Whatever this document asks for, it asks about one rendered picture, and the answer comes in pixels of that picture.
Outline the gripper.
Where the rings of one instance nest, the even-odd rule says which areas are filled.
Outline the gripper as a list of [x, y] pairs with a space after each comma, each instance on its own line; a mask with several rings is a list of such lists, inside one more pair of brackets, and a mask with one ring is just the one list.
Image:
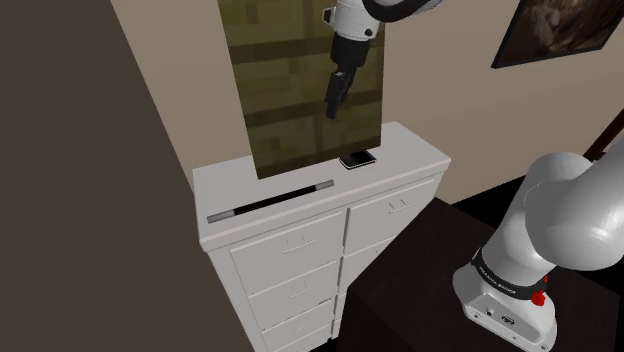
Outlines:
[[352, 40], [334, 34], [330, 59], [336, 64], [336, 71], [330, 75], [325, 95], [327, 118], [334, 119], [339, 106], [346, 102], [356, 70], [365, 64], [368, 51], [368, 40]]

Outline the olive green wooden board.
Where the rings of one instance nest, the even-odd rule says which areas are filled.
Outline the olive green wooden board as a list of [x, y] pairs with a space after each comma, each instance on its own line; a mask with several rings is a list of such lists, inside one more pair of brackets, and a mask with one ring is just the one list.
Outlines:
[[252, 157], [271, 177], [381, 143], [385, 34], [371, 43], [345, 103], [326, 115], [337, 0], [217, 0]]

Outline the black smartphone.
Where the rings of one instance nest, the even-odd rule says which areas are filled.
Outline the black smartphone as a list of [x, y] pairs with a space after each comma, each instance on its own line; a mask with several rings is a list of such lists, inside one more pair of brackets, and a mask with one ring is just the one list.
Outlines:
[[339, 158], [340, 163], [347, 169], [352, 170], [376, 162], [376, 158], [367, 150], [343, 155]]

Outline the black wand with grey ends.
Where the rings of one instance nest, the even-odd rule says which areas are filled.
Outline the black wand with grey ends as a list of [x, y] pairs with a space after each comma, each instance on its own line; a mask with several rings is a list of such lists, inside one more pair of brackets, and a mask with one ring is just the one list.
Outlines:
[[265, 198], [265, 199], [255, 201], [249, 204], [238, 206], [238, 207], [232, 208], [224, 212], [210, 215], [207, 217], [207, 222], [209, 224], [216, 223], [216, 222], [219, 222], [219, 221], [231, 218], [231, 217], [235, 217], [244, 213], [255, 211], [255, 210], [265, 208], [268, 206], [272, 206], [272, 205], [275, 205], [284, 201], [295, 199], [295, 198], [298, 198], [298, 197], [301, 197], [310, 193], [314, 193], [319, 190], [330, 188], [330, 187], [333, 187], [334, 184], [335, 182], [333, 180], [327, 180], [318, 184], [314, 184], [314, 185], [310, 185], [310, 186], [296, 189], [293, 191], [289, 191], [286, 193], [278, 194], [269, 198]]

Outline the white chest of drawers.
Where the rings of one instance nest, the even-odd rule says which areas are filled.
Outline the white chest of drawers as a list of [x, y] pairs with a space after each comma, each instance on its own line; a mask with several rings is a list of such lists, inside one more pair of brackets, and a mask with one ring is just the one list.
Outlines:
[[[433, 199], [450, 158], [386, 123], [376, 162], [330, 160], [259, 179], [251, 157], [193, 172], [199, 242], [254, 352], [310, 352], [340, 329], [350, 284]], [[209, 224], [327, 180], [333, 187]]]

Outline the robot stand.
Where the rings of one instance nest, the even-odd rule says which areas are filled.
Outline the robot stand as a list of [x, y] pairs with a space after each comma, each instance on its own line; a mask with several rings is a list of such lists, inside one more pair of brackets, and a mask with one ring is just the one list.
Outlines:
[[[433, 199], [350, 285], [336, 352], [522, 352], [470, 321], [452, 287], [493, 232]], [[558, 323], [550, 352], [624, 352], [619, 294], [561, 268], [547, 292]]]

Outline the dark wooden furniture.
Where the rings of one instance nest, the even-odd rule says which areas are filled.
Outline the dark wooden furniture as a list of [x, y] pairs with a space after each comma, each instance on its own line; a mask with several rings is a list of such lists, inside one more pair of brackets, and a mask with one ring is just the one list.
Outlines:
[[606, 148], [624, 129], [624, 108], [592, 143], [583, 156], [590, 161], [597, 161], [606, 154]]

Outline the dark framed wall picture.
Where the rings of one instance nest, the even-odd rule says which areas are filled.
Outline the dark framed wall picture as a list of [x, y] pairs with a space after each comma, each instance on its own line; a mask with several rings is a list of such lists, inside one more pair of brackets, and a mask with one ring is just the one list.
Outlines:
[[521, 0], [491, 67], [602, 49], [624, 19], [624, 0]]

